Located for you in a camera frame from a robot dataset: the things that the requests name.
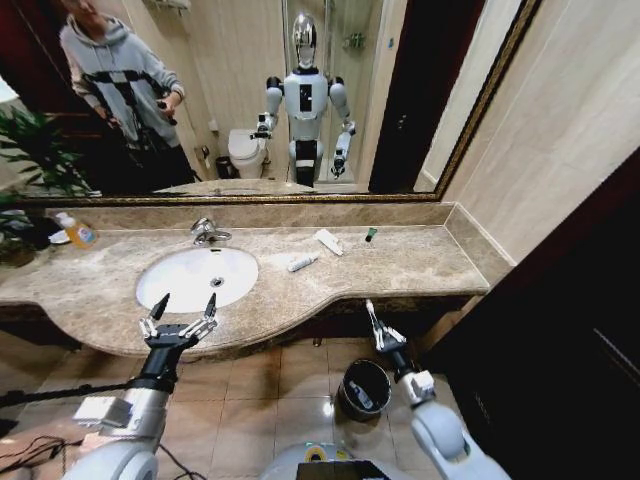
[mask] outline white sink basin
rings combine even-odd
[[[138,301],[151,309],[167,293],[166,312],[204,311],[211,294],[224,307],[245,296],[258,279],[252,255],[232,248],[198,248],[174,253],[147,269],[136,288]]]

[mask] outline potted plant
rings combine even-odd
[[[3,205],[15,197],[0,193],[0,265],[22,267],[35,258],[35,249],[13,233],[10,227],[16,223],[29,223],[20,210],[5,210]]]
[[[80,155],[65,145],[53,117],[15,107],[10,113],[0,110],[0,136],[5,137],[0,156],[9,163],[32,164],[20,170],[21,174],[31,174],[25,185],[66,196],[86,195],[91,191],[75,165]]]

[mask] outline glass shower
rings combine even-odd
[[[317,187],[355,183],[383,4],[384,0],[282,0],[287,72],[298,63],[291,43],[291,26],[299,13],[307,13],[314,18],[318,33],[316,66],[328,79],[344,79],[351,118],[356,122],[357,134],[351,140],[346,172],[335,180],[330,168],[338,135],[342,133],[342,120],[329,102],[320,134],[325,153]]]

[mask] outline mirror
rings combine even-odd
[[[439,3],[3,2],[0,191],[438,199],[535,2]]]

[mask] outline man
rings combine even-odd
[[[93,0],[62,0],[69,11],[60,32],[74,91],[109,126],[122,132],[140,169],[141,191],[193,183],[174,127],[184,88],[122,21],[101,14]]]

